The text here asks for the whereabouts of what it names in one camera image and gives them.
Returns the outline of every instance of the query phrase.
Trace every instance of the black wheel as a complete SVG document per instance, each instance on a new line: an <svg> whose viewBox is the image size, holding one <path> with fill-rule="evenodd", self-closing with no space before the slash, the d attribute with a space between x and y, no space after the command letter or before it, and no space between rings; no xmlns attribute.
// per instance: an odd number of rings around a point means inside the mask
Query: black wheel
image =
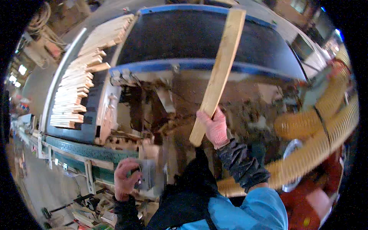
<svg viewBox="0 0 368 230"><path fill-rule="evenodd" d="M51 218L51 213L49 213L47 211L47 208L41 208L41 212L43 214L43 216L46 218L46 219L50 219Z"/></svg>

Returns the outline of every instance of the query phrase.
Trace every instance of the glove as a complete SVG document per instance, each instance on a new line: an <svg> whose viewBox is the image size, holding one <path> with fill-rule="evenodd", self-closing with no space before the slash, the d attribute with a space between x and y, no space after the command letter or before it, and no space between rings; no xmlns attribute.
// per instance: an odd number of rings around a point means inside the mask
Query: glove
<svg viewBox="0 0 368 230"><path fill-rule="evenodd" d="M134 158L121 160L114 172L115 182L115 198L118 201L128 201L129 193L133 191L134 185L142 178L142 172L136 171L130 177L127 177L128 172L137 169L139 164Z"/></svg>
<svg viewBox="0 0 368 230"><path fill-rule="evenodd" d="M215 149L230 142L226 132L226 117L219 107L216 108L213 120L203 111L197 111L197 118L206 126L206 137L212 142Z"/></svg>

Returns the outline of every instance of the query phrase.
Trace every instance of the factory floor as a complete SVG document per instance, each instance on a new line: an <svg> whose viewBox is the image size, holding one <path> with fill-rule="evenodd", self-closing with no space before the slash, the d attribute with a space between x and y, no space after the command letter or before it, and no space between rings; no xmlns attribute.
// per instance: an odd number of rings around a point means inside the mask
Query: factory floor
<svg viewBox="0 0 368 230"><path fill-rule="evenodd" d="M292 42L298 33L303 34L301 30L293 26L289 21L278 16L266 6L251 0L239 0L239 2L242 7L247 10L247 14L267 22L276 21L277 31L286 41ZM90 17L65 34L63 40L67 43L71 43L81 28L87 27L88 29L93 29L97 25L120 15L123 8L129 7L130 9L137 9L144 6L150 7L163 4L164 0L106 0ZM306 60L306 63L317 69L322 69L326 63L323 52L320 51L322 49L309 38L307 39L313 45L316 52ZM46 69L36 67L29 75L22 89L22 96L31 100L30 113L35 115L42 114L48 88L56 68L56 64L50 64ZM315 70L306 66L305 71L308 77L312 77L316 73ZM77 183L81 189L82 195L87 194L86 180L84 177L77 176L76 183L72 178L65 176L60 167L54 167L53 170L50 170L45 161L36 159L29 149L25 150L24 157L28 175L21 179L22 182L19 187L27 194L25 197L27 204L32 207L30 210L38 221L44 221L42 213L40 212L42 207L47 207L50 210L75 199L78 195ZM60 218L63 216L64 223L68 223L72 220L70 211L63 210L58 212L58 215Z"/></svg>

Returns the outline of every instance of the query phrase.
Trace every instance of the conveyor belt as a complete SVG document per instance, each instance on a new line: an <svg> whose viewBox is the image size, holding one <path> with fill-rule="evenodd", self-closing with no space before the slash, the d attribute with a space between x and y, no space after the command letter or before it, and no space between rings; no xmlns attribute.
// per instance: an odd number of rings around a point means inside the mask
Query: conveyor belt
<svg viewBox="0 0 368 230"><path fill-rule="evenodd" d="M130 32L117 66L148 60L215 59L226 14L195 10L143 14ZM235 63L305 81L292 51L278 32L246 20Z"/></svg>

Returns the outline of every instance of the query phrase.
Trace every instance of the stack of wooden boards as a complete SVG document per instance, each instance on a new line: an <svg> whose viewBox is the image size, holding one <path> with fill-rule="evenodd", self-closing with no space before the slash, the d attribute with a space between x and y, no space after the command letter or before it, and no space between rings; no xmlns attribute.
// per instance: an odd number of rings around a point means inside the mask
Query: stack of wooden boards
<svg viewBox="0 0 368 230"><path fill-rule="evenodd" d="M81 99L88 97L94 72L107 70L108 63L103 63L106 56L103 49L114 46L126 39L125 34L134 15L124 15L96 27L84 42L78 58L70 63L61 78L55 94L54 107L50 120L51 126L75 128L75 123L83 123L86 107Z"/></svg>
<svg viewBox="0 0 368 230"><path fill-rule="evenodd" d="M96 27L84 42L78 56L96 48L106 49L125 41L124 36L134 18L133 14L127 14Z"/></svg>

